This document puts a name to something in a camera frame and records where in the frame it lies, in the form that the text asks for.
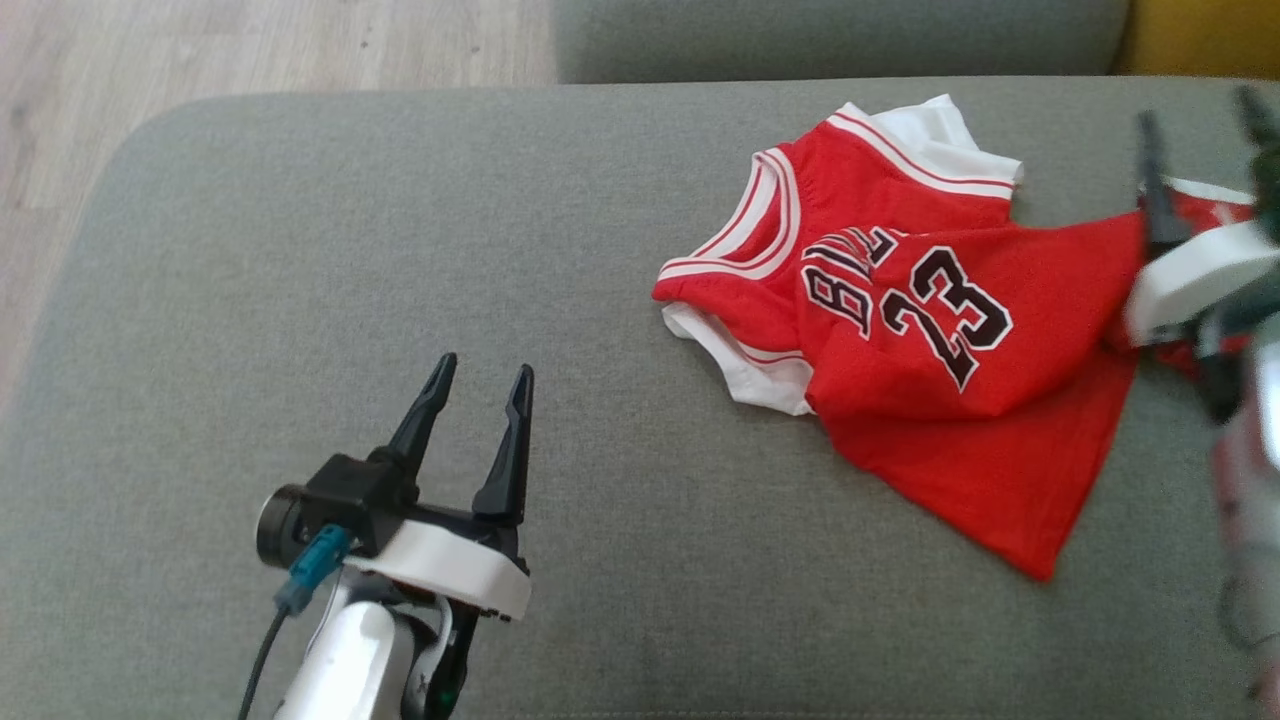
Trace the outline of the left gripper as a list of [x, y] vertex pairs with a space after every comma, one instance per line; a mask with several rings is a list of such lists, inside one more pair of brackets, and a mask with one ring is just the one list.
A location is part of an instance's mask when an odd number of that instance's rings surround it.
[[[406, 487], [417, 487], [457, 366], [457, 354], [440, 356], [385, 445]], [[534, 391], [534, 369], [521, 365], [506, 433], [472, 500], [472, 514], [497, 527], [524, 523]], [[449, 720], [468, 678], [477, 624], [522, 619], [531, 592], [520, 556], [422, 521], [408, 521], [375, 559], [348, 561], [346, 624], [360, 661], [346, 720]]]

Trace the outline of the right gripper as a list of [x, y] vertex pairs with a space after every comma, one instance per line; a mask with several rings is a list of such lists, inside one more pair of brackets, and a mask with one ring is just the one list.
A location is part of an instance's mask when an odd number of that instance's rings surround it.
[[[1235, 104], [1245, 137], [1257, 149], [1280, 143], [1280, 120], [1258, 88], [1238, 85]], [[1128, 340], [1148, 346], [1158, 343], [1165, 329], [1263, 277], [1280, 263], [1280, 243], [1258, 225], [1221, 225], [1190, 238], [1190, 227], [1166, 182], [1164, 138], [1155, 114], [1139, 113], [1137, 126], [1146, 250], [1166, 252], [1140, 270], [1125, 305]]]

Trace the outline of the red basketball jersey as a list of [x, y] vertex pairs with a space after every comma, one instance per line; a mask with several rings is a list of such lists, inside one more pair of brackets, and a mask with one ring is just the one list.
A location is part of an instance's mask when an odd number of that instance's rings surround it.
[[735, 401], [817, 416], [855, 468], [1046, 582], [1137, 372], [1120, 315], [1146, 251], [1135, 211], [1018, 224], [1021, 170], [947, 95], [846, 104], [756, 152], [652, 295]]

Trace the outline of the mustard yellow cushion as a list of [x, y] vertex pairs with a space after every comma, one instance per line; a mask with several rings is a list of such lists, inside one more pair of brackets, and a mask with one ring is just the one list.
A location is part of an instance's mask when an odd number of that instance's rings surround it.
[[1280, 81], [1280, 0], [1132, 0], [1114, 73]]

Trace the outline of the grey sofa seat cushion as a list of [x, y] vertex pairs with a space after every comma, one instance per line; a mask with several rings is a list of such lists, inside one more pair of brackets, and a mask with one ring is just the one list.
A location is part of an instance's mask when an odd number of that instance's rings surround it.
[[1024, 161], [1015, 213], [1123, 211], [1137, 113], [1248, 186], [1234, 82], [836, 79], [207, 100], [115, 152], [0, 429], [0, 720], [232, 720], [284, 573], [279, 486], [385, 442], [460, 355], [422, 471], [465, 507], [536, 372], [527, 616], [474, 720], [1254, 720], [1216, 619], [1212, 432], [1144, 366], [1038, 584], [829, 446], [733, 402], [650, 292], [753, 152], [842, 102], [950, 94]]

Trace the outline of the grey sofa back cushion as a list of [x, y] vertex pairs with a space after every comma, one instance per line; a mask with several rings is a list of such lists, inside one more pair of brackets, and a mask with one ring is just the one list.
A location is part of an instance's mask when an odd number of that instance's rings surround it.
[[567, 85], [1105, 76], [1130, 0], [550, 0]]

